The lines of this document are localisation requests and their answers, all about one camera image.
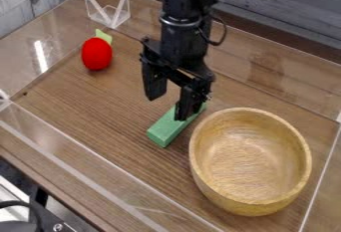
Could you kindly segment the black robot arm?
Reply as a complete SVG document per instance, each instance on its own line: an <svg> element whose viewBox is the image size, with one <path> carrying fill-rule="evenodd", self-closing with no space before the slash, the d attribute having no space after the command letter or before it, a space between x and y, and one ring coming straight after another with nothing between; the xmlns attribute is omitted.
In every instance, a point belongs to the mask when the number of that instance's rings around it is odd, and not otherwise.
<svg viewBox="0 0 341 232"><path fill-rule="evenodd" d="M167 92L169 83L181 87L174 118L197 114L210 94L214 73L205 63L211 28L211 6L217 0L162 0L162 35L143 38L141 61L147 98Z"/></svg>

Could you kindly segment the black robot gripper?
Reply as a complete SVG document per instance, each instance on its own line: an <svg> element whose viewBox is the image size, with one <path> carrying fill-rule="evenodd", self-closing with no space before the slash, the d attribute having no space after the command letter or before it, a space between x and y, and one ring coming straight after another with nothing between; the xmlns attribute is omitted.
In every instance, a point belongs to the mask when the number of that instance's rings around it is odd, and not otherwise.
<svg viewBox="0 0 341 232"><path fill-rule="evenodd" d="M179 100L175 104L174 119L183 121L195 115L210 94L210 83L214 74L205 63L211 18L203 17L193 22L173 22L162 18L162 37L155 40L142 39L145 92L150 101L154 101L167 92L167 81L181 86ZM198 82L179 70L190 73Z"/></svg>

